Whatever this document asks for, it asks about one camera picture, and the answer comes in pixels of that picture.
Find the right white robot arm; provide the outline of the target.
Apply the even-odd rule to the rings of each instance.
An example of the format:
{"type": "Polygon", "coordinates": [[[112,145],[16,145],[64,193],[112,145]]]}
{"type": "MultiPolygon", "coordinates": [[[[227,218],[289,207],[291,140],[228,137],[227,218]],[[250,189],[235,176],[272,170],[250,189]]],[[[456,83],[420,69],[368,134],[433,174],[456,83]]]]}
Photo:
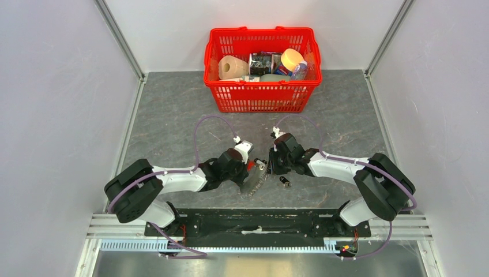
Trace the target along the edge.
{"type": "Polygon", "coordinates": [[[309,177],[336,179],[356,185],[360,197],[344,203],[333,216],[333,229],[347,236],[374,218],[391,222],[400,212],[417,207],[409,178],[384,154],[370,158],[332,155],[317,148],[304,149],[296,138],[278,128],[271,134],[270,169],[274,175],[295,172],[309,177]]]}

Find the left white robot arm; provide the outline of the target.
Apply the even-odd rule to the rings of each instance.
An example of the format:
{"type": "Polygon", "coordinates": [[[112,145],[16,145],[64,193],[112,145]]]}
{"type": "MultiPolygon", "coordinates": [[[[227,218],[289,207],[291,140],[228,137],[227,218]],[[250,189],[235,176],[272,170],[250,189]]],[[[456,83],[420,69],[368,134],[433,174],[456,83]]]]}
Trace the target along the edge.
{"type": "Polygon", "coordinates": [[[197,167],[163,168],[139,159],[105,185],[107,211],[120,223],[141,219],[154,223],[166,235],[175,235],[181,227],[177,211],[169,202],[158,202],[157,197],[173,192],[207,192],[226,181],[244,184],[251,149],[249,143],[239,144],[197,167]]]}

